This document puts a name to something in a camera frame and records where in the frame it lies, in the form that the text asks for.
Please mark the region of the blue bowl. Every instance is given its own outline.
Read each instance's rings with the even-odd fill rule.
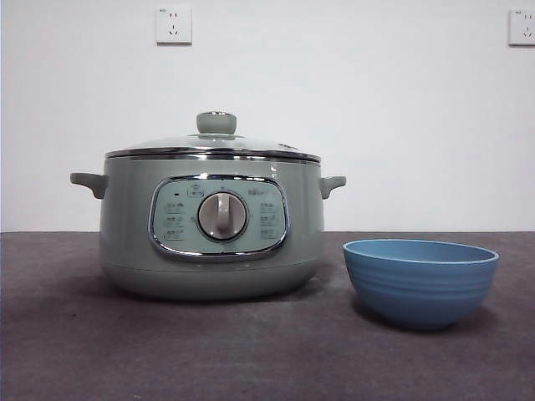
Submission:
[[[476,246],[420,240],[362,240],[344,245],[361,300],[392,323],[437,330],[479,307],[499,255]]]

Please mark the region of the lid rim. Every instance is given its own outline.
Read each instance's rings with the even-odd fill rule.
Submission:
[[[163,147],[163,148],[139,148],[115,150],[105,154],[106,159],[124,156],[152,156],[152,155],[235,155],[235,156],[266,156],[280,157],[293,160],[309,160],[317,163],[321,158],[317,155],[306,153],[286,152],[284,150],[250,150],[235,148],[209,148],[209,147]]]

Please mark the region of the cooker base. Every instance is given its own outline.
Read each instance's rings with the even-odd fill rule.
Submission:
[[[108,278],[126,291],[191,301],[258,297],[304,284],[321,261],[227,272],[158,272],[102,263]]]

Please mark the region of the rotary knob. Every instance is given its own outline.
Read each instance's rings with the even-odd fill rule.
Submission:
[[[237,196],[218,192],[201,203],[197,219],[207,236],[224,241],[237,236],[243,230],[247,211]]]

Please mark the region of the control panel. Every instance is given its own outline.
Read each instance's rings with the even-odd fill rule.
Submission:
[[[183,256],[242,256],[280,245],[288,211],[267,178],[194,175],[162,181],[150,210],[151,240]]]

